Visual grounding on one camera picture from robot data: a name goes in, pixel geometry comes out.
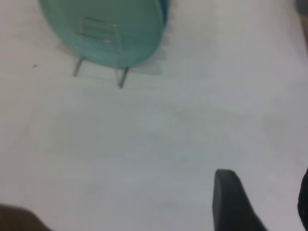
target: metal wire stand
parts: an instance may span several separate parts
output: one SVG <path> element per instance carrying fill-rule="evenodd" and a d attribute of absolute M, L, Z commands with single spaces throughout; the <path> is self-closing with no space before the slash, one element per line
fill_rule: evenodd
<path fill-rule="evenodd" d="M 116 38 L 117 38 L 120 57 L 122 57 L 122 59 L 126 62 L 126 58 L 124 56 L 124 51 L 123 51 L 122 38 L 121 38 L 119 26 L 117 24 L 111 24 L 111 23 L 108 23 L 108 22 L 105 22 L 105 21 L 102 21 L 102 20 L 99 20 L 99 19 L 84 16 L 81 20 L 80 31 L 76 32 L 76 34 L 78 36 L 82 37 L 82 40 L 84 38 L 89 38 L 89 39 L 99 40 L 100 42 L 109 44 L 112 48 L 112 51 L 113 51 L 113 56 L 114 56 L 113 59 L 114 59 L 115 66 L 118 66 L 117 65 L 118 64 L 117 63 L 117 61 L 118 61 L 117 57 L 119 57 L 119 55 L 117 56 L 115 43 L 110 39 L 104 39 L 104 38 L 100 38 L 98 36 L 93 36 L 93 35 L 89 35 L 89 34 L 85 33 L 85 22 L 86 22 L 86 20 L 97 22 L 97 23 L 101 24 L 102 26 L 108 26 L 108 28 L 111 29 L 115 33 Z M 80 58 L 79 58 L 79 60 L 76 64 L 76 67 L 74 69 L 74 73 L 73 73 L 74 77 L 78 76 L 81 65 L 85 60 L 86 60 L 85 57 L 80 56 Z M 117 78 L 118 78 L 118 68 L 115 68 L 115 71 L 116 71 L 116 75 L 117 75 Z M 120 80 L 118 79 L 118 86 L 119 86 L 120 89 L 123 89 L 123 87 L 124 87 L 125 81 L 127 79 L 128 72 L 129 72 L 129 67 L 125 67 L 123 69 L 123 74 L 122 74 Z"/>

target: white surface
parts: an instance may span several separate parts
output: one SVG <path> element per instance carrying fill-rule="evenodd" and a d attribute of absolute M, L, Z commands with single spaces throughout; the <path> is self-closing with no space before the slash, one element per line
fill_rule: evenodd
<path fill-rule="evenodd" d="M 289 0 L 174 0 L 161 49 L 125 89 L 0 2 L 0 202 L 55 231 L 211 231 L 235 170 L 269 230 L 304 230 L 308 57 Z"/>

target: black object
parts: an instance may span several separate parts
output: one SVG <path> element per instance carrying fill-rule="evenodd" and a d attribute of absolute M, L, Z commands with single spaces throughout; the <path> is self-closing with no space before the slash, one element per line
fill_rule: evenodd
<path fill-rule="evenodd" d="M 241 180 L 231 170 L 216 171 L 213 217 L 215 231 L 266 231 L 249 203 Z"/>
<path fill-rule="evenodd" d="M 302 180 L 297 209 L 303 226 L 308 231 L 308 169 Z"/>
<path fill-rule="evenodd" d="M 300 14 L 308 15 L 308 0 L 296 0 L 296 7 Z"/>

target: blurry dark object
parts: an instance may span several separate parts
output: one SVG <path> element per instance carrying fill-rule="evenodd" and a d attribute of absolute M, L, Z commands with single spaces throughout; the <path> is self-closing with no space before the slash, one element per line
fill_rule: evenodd
<path fill-rule="evenodd" d="M 0 205 L 0 231 L 51 231 L 32 212 Z"/>
<path fill-rule="evenodd" d="M 308 45 L 308 0 L 296 0 L 296 7 L 304 30 L 306 44 Z"/>
<path fill-rule="evenodd" d="M 302 220 L 305 229 L 308 231 L 308 170 L 302 180 L 297 209 L 300 219 Z"/>
<path fill-rule="evenodd" d="M 216 171 L 213 217 L 215 231 L 266 231 L 249 203 L 241 180 L 231 170 Z"/>

